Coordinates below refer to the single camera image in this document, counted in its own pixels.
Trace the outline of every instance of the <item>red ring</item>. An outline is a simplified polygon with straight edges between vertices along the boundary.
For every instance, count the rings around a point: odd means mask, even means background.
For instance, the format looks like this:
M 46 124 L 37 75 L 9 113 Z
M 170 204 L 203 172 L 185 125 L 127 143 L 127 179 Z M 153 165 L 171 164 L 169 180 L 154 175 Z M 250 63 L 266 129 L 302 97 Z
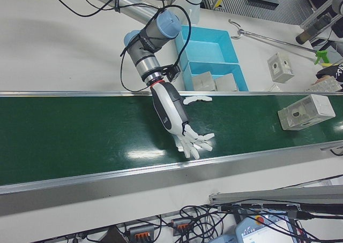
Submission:
M 154 82 L 154 83 L 150 86 L 150 88 L 152 88 L 152 86 L 154 86 L 156 83 L 159 83 L 159 82 L 165 82 L 165 81 L 164 81 L 164 80 L 156 81 L 156 82 Z

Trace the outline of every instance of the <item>white robotic hand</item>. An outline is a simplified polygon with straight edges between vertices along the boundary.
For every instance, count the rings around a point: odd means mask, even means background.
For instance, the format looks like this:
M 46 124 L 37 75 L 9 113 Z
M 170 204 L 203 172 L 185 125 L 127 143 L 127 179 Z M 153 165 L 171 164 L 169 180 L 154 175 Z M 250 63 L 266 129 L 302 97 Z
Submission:
M 177 137 L 181 142 L 186 158 L 190 158 L 191 155 L 195 159 L 200 158 L 196 146 L 207 151 L 212 151 L 212 147 L 208 144 L 208 140 L 214 137 L 214 133 L 205 134 L 204 136 L 198 135 L 198 133 L 193 131 L 191 126 L 186 124 L 184 127 L 184 135 L 178 135 Z
M 181 142 L 186 158 L 192 155 L 199 159 L 197 148 L 212 151 L 208 140 L 214 137 L 214 133 L 198 135 L 188 124 L 188 116 L 183 107 L 194 101 L 211 101 L 207 96 L 192 96 L 182 99 L 174 86 L 168 82 L 158 81 L 151 86 L 154 107 L 165 129 L 175 134 Z

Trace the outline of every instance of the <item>green handle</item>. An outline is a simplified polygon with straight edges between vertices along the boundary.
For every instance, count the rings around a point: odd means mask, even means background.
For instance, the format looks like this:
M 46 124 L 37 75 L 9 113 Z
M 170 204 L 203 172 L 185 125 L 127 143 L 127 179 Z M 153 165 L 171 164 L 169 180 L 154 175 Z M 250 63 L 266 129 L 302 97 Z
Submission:
M 327 50 L 318 50 L 316 52 L 317 60 L 315 61 L 315 65 L 318 64 L 320 59 L 323 59 L 324 63 L 330 63 L 329 58 L 327 57 Z

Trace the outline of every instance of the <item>blue joint cap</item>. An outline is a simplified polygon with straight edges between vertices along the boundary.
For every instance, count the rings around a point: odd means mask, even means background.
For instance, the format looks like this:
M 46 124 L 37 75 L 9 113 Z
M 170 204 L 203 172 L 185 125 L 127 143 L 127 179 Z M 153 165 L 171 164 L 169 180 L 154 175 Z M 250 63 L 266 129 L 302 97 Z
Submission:
M 133 37 L 135 37 L 137 34 L 139 34 L 139 30 L 133 30 L 130 33 L 128 33 L 127 35 L 125 35 L 124 37 L 124 44 L 125 47 L 127 47 L 130 43 L 130 41 L 133 39 Z
M 160 32 L 165 37 L 170 39 L 177 37 L 178 33 L 182 29 L 180 20 L 174 13 L 168 10 L 159 14 L 159 16 L 156 19 L 156 24 Z

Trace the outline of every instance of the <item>red emergency stop button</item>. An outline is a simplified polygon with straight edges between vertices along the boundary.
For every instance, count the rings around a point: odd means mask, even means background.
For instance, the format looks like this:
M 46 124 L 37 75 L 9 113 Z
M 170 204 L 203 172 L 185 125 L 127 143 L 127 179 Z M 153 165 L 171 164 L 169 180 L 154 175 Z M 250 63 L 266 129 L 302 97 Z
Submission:
M 262 223 L 264 223 L 264 219 L 262 216 L 256 216 L 255 219 L 257 220 L 256 221 L 257 225 L 261 225 Z

